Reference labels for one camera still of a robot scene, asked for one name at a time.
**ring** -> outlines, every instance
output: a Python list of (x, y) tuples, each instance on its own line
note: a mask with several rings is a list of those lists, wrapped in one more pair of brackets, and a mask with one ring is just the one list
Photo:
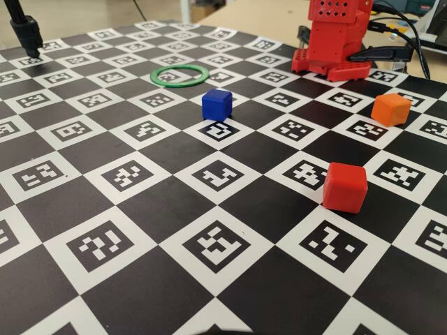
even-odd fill
[[(170, 69), (187, 69), (187, 70), (194, 70), (200, 72), (202, 75), (198, 79), (190, 80), (188, 82), (164, 82), (163, 80), (159, 79), (159, 75), (163, 72), (170, 70)], [(208, 69), (204, 68), (203, 66), (199, 65), (192, 65), (192, 64), (183, 64), (183, 65), (171, 65), (171, 66), (164, 66), (162, 68), (157, 68), (156, 70), (153, 70), (151, 73), (151, 81), (154, 82), (157, 85), (165, 86), (165, 87), (191, 87), (197, 84), (203, 83), (208, 77), (210, 76), (210, 72)]]

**wooden table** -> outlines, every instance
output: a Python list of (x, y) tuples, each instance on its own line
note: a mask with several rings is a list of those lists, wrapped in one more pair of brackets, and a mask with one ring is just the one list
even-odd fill
[[(228, 27), (246, 33), (280, 40), (289, 45), (298, 46), (299, 25), (311, 26), (307, 19), (309, 2), (305, 0), (237, 0), (231, 5), (211, 14), (201, 24)], [(363, 43), (368, 47), (380, 45), (398, 45), (387, 35), (368, 31)], [(447, 56), (424, 50), (433, 80), (447, 82)], [(379, 68), (390, 70), (392, 64), (379, 62)], [(415, 53), (408, 63), (408, 73), (423, 77), (419, 58)]]

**cube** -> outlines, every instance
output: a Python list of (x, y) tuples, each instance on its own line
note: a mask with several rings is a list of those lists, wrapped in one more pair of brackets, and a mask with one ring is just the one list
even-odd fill
[(368, 183), (361, 166), (331, 163), (323, 186), (323, 206), (357, 214), (362, 207)]
[(204, 119), (223, 121), (233, 110), (233, 95), (228, 91), (211, 89), (202, 97)]
[(410, 107), (411, 101), (399, 94), (384, 94), (376, 97), (371, 118), (387, 127), (404, 124)]

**red robot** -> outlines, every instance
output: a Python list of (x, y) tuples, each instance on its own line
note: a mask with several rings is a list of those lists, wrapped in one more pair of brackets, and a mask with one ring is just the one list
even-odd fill
[(311, 0), (309, 47), (295, 51), (292, 71), (327, 75), (332, 82), (367, 77), (371, 62), (348, 56), (360, 51), (371, 8), (372, 0)]

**checkerboard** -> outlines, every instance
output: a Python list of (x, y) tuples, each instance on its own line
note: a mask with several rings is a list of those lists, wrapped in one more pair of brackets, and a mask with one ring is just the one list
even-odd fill
[[(447, 84), (293, 51), (155, 21), (1, 51), (0, 332), (446, 334)], [(210, 78), (150, 82), (183, 63)], [(232, 119), (202, 119), (213, 88)], [(391, 92), (412, 106), (384, 128)], [(357, 215), (321, 206), (333, 161), (366, 168)]]

